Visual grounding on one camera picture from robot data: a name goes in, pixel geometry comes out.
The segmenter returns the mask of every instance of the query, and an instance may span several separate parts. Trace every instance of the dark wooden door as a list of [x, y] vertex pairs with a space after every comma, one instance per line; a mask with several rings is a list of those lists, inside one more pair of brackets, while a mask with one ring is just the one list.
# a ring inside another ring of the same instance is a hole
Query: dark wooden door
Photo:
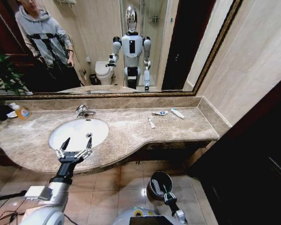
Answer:
[[26, 47], [15, 21], [18, 9], [16, 0], [0, 0], [0, 54], [10, 56], [10, 60], [24, 74], [23, 81], [30, 91], [45, 90], [42, 76], [46, 71], [38, 65]]
[[189, 169], [220, 225], [281, 225], [281, 81]]
[[162, 90], [183, 89], [215, 0], [180, 0]]

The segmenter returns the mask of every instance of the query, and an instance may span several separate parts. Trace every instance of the toothpaste tube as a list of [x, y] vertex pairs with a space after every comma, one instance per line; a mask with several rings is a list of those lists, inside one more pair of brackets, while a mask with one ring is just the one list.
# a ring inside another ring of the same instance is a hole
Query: toothpaste tube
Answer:
[[166, 114], [168, 114], [168, 111], [163, 111], [163, 112], [154, 112], [154, 111], [152, 111], [152, 114], [165, 116]]
[[174, 113], [176, 116], [178, 116], [178, 117], [180, 117], [180, 118], [182, 118], [182, 119], [184, 119], [184, 115], [182, 115], [182, 113], [181, 112], [179, 112], [177, 109], [175, 109], [175, 108], [172, 108], [171, 110], [170, 110], [172, 113]]
[[150, 117], [148, 118], [148, 121], [149, 121], [149, 123], [150, 123], [150, 125], [151, 125], [151, 128], [152, 128], [152, 129], [155, 128], [155, 125], [154, 125], [154, 123], [153, 123], [153, 121], [151, 120]]

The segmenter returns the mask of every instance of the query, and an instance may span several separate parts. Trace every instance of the mirror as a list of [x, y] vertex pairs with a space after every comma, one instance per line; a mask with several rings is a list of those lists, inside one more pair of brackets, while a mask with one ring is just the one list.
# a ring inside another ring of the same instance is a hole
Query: mirror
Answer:
[[0, 1], [0, 95], [192, 93], [231, 4]]

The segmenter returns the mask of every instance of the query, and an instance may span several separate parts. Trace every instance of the chrome faucet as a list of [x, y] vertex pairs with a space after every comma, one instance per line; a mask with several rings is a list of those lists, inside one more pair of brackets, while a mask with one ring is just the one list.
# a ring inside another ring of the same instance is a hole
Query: chrome faucet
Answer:
[[91, 110], [87, 109], [87, 107], [85, 105], [79, 106], [76, 109], [76, 112], [78, 113], [77, 118], [87, 117], [87, 116], [95, 115], [96, 114], [95, 111], [91, 111]]

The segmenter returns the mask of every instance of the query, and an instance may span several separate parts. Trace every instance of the gold mirror frame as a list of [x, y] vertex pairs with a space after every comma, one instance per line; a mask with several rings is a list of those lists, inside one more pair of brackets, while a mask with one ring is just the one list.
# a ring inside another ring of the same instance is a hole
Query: gold mirror frame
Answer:
[[209, 68], [221, 47], [222, 42], [225, 39], [225, 36], [229, 30], [230, 25], [235, 18], [238, 9], [242, 3], [242, 0], [234, 0], [231, 4], [229, 12], [224, 20], [224, 23], [219, 31], [219, 34], [216, 37], [214, 45], [205, 61], [205, 64], [200, 72], [200, 75], [195, 83], [193, 91], [183, 92], [183, 91], [161, 91], [161, 92], [143, 92], [143, 93], [108, 93], [108, 94], [64, 94], [64, 93], [46, 93], [39, 92], [34, 93], [33, 95], [9, 95], [9, 96], [0, 96], [0, 100], [31, 100], [31, 99], [73, 99], [73, 98], [123, 98], [123, 97], [174, 97], [174, 96], [195, 96], [209, 71]]

